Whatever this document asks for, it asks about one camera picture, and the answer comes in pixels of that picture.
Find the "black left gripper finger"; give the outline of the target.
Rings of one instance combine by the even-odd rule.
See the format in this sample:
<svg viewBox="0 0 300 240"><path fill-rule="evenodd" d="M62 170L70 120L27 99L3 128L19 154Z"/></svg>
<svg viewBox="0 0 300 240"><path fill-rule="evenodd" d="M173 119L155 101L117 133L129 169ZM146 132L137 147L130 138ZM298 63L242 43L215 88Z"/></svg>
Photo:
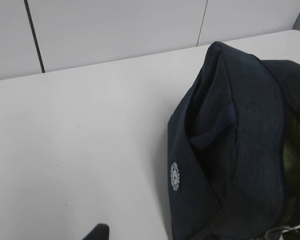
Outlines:
<svg viewBox="0 0 300 240"><path fill-rule="evenodd" d="M109 240L110 228L107 224L97 224L82 240Z"/></svg>

